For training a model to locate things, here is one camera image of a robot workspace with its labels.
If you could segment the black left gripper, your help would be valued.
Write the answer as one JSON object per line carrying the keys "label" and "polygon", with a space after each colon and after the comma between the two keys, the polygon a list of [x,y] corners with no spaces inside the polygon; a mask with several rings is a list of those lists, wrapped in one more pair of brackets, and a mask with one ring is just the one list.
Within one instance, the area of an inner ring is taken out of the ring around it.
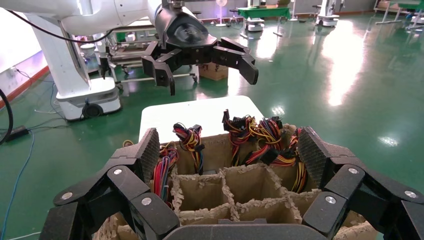
{"label": "black left gripper", "polygon": [[154,17],[159,40],[152,41],[141,56],[143,72],[159,87],[169,87],[174,96],[173,71],[185,65],[215,63],[233,68],[250,84],[256,85],[259,70],[250,48],[222,37],[219,41],[185,6],[160,7]]}

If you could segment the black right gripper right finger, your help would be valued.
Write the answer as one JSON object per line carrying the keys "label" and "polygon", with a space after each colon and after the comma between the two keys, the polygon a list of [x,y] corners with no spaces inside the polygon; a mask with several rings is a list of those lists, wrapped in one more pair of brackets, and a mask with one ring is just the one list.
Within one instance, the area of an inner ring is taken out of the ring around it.
{"label": "black right gripper right finger", "polygon": [[332,239],[349,212],[362,215],[386,240],[424,237],[424,196],[372,170],[348,148],[323,141],[310,127],[297,130],[297,152],[320,189],[302,223]]}

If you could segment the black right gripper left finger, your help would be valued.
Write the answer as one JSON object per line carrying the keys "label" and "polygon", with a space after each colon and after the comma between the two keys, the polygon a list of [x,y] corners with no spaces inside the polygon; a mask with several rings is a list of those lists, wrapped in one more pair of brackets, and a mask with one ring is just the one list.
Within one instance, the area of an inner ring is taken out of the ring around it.
{"label": "black right gripper left finger", "polygon": [[101,170],[55,196],[40,239],[90,240],[116,213],[123,215],[138,239],[164,239],[180,222],[149,187],[159,151],[155,128],[149,128],[140,142],[117,149]]}

